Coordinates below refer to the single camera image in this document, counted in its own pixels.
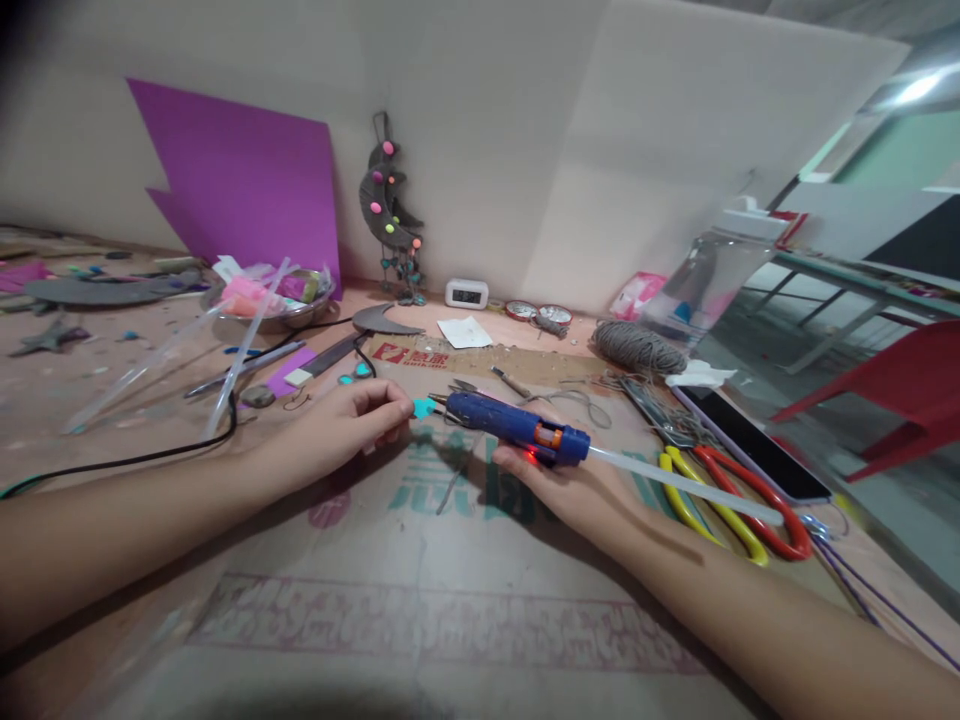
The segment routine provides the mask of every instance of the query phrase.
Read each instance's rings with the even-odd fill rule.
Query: smartphone
[[[720,394],[709,388],[675,387],[674,394],[710,428],[745,468],[794,505],[829,500],[830,490]]]

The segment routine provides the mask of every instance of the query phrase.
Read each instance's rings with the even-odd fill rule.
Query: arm
[[[248,452],[0,502],[0,652],[396,440],[412,413],[398,385],[367,380]]]
[[[557,418],[540,404],[531,412]],[[960,680],[916,650],[643,505],[605,463],[493,460],[609,554],[784,717],[952,717]]]

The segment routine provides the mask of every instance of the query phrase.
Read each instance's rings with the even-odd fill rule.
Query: blue glue gun
[[[569,425],[557,425],[539,415],[486,395],[455,392],[430,395],[465,427],[483,430],[530,451],[544,465],[579,465],[587,458],[590,436]]]

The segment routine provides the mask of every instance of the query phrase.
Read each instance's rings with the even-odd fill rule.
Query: clock
[[[444,300],[450,307],[465,307],[470,310],[483,310],[487,307],[490,289],[480,280],[453,278],[447,283]]]

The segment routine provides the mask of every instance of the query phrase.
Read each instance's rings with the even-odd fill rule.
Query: black cable
[[[61,475],[73,475],[74,473],[88,472],[90,470],[108,470],[110,468],[123,467],[124,465],[136,465],[137,463],[149,462],[150,460],[159,460],[161,458],[170,457],[171,455],[180,455],[185,452],[192,452],[193,450],[203,450],[204,448],[208,448],[229,440],[237,431],[237,398],[235,393],[230,393],[228,401],[230,403],[230,427],[228,427],[222,435],[218,435],[210,440],[203,440],[202,442],[191,443],[190,445],[181,445],[180,447],[172,448],[170,450],[160,450],[159,452],[150,453],[148,455],[138,455],[136,457],[126,458],[124,460],[111,460],[110,462],[95,463],[93,465],[81,465],[79,467],[67,468],[66,470],[56,470],[51,473],[44,473],[43,475],[35,475],[32,478],[27,478],[26,480],[17,483],[13,487],[9,487],[4,490],[3,493],[0,493],[0,500],[9,500],[10,498],[16,497],[17,495],[29,490],[39,483],[45,482],[46,480],[51,480],[55,477],[60,477]]]
[[[360,359],[367,364],[367,367],[370,368],[370,377],[376,377],[377,369],[373,366],[373,363],[370,362],[370,358],[364,355],[363,350],[360,349],[360,343],[362,343],[366,339],[367,339],[366,333],[363,333],[362,335],[360,335],[360,337],[358,337],[356,340],[353,341],[353,349],[354,349],[354,352],[356,352],[357,355],[360,356]]]
[[[267,348],[263,352],[268,353],[276,350],[277,348],[283,347],[284,345],[292,341],[295,337],[297,337],[297,335],[307,330],[313,330],[316,328],[333,327],[334,325],[342,325],[344,323],[350,322],[351,320],[353,320],[352,315],[342,320],[335,320],[334,322],[318,323],[316,325],[305,325],[302,328],[297,328],[296,330],[291,332],[289,335],[287,335],[279,343],[277,343],[276,345],[273,345],[272,347]],[[364,355],[363,351],[360,349],[360,342],[365,337],[366,337],[366,334],[363,334],[360,337],[358,337],[356,340],[354,340],[353,349],[356,350],[357,354],[363,359],[365,363],[367,363],[367,367],[370,368],[370,372],[372,376],[376,377],[377,369],[373,366],[373,363],[370,362],[370,359],[366,355]],[[256,357],[257,357],[256,355],[251,355],[245,358],[244,362],[250,362]],[[215,438],[211,438],[210,440],[204,440],[202,442],[192,443],[190,445],[181,445],[180,447],[171,448],[170,450],[160,450],[159,452],[150,453],[148,455],[137,455],[136,457],[126,458],[124,460],[112,460],[110,462],[105,462],[105,463],[95,463],[93,465],[81,465],[78,467],[66,468],[64,470],[56,470],[54,472],[44,473],[43,475],[34,475],[32,478],[27,478],[26,480],[23,480],[22,482],[19,482],[16,485],[13,485],[7,488],[6,490],[4,490],[2,493],[0,493],[0,501],[9,500],[10,498],[16,497],[17,495],[20,495],[21,493],[26,492],[30,488],[33,488],[42,482],[45,482],[47,480],[52,480],[55,477],[61,477],[62,475],[73,475],[75,473],[89,472],[91,470],[108,470],[110,468],[123,467],[124,465],[137,465],[139,463],[149,462],[151,460],[159,460],[161,458],[171,457],[173,455],[181,455],[183,453],[192,452],[194,450],[203,450],[204,448],[208,448],[213,445],[217,445],[219,443],[225,442],[229,440],[231,437],[233,437],[233,434],[237,431],[236,394],[231,392],[228,398],[228,401],[230,405],[230,427],[227,428],[226,432],[224,432],[222,435],[219,435]]]

